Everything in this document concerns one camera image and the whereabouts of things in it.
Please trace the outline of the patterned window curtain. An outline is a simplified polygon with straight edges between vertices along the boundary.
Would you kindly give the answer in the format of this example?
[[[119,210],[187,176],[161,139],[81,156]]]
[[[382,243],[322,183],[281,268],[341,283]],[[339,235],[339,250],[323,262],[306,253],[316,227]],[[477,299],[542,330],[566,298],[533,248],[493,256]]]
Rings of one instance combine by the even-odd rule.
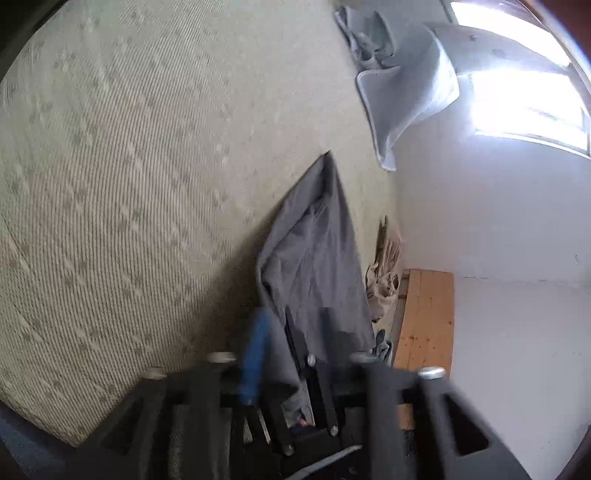
[[[429,22],[437,38],[437,74],[445,79],[497,68],[522,68],[536,72],[566,74],[561,67],[521,43],[483,29]]]

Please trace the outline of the wooden headboard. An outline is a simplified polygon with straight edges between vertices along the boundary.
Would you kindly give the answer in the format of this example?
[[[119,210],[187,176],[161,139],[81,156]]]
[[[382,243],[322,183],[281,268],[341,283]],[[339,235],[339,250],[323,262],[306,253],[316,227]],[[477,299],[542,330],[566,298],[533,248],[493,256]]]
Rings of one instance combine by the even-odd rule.
[[[443,367],[451,373],[455,328],[455,278],[452,273],[411,269],[401,290],[404,315],[394,353],[397,369]]]

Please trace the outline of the beige crumpled garment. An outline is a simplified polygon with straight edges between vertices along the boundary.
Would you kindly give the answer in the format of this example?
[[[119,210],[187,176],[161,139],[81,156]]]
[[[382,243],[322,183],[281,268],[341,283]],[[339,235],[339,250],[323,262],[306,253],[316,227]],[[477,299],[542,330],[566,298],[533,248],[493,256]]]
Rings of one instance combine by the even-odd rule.
[[[402,240],[385,216],[380,220],[374,263],[366,272],[366,293],[374,324],[382,321],[398,299]]]

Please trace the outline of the beige woven bed mattress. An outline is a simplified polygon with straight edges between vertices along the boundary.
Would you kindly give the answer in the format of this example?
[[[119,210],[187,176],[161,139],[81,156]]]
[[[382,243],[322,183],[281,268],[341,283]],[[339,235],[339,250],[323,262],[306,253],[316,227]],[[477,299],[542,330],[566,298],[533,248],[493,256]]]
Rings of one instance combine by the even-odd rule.
[[[363,265],[377,163],[332,1],[70,1],[1,83],[1,398],[80,444],[238,336],[284,196],[331,152]]]

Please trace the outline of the blue-grey garment at edge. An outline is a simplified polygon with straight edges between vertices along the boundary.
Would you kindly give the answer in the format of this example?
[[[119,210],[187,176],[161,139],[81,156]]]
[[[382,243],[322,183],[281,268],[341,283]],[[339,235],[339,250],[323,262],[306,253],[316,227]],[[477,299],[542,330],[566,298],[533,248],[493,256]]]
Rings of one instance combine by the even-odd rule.
[[[375,346],[372,353],[380,361],[389,364],[392,358],[393,344],[387,337],[385,329],[380,329],[376,334]]]

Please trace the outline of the window with frame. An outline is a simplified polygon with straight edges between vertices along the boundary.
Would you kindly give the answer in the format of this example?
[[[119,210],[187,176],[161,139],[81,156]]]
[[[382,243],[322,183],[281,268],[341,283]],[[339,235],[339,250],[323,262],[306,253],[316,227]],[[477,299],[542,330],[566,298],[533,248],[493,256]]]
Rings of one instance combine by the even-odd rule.
[[[589,156],[590,107],[559,41],[511,1],[453,1],[451,9],[460,26],[493,36],[500,61],[468,74],[476,132]]]

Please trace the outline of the dark grey pants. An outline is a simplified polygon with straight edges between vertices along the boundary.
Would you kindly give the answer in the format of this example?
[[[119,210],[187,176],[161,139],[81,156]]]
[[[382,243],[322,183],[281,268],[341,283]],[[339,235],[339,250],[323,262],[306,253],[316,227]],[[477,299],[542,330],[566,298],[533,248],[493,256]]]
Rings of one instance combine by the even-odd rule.
[[[318,157],[284,199],[256,261],[256,284],[270,311],[264,381],[300,387],[290,332],[331,364],[373,348],[355,230],[331,154]]]

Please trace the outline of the light blue blanket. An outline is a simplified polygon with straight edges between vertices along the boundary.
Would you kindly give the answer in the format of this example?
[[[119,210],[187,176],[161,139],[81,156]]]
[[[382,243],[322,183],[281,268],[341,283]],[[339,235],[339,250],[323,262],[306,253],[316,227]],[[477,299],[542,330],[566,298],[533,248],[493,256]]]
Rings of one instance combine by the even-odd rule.
[[[358,89],[372,130],[380,166],[397,169],[394,144],[412,125],[450,106],[460,97],[456,70],[434,30],[413,25],[397,40],[378,11],[349,6],[335,11],[358,66]]]

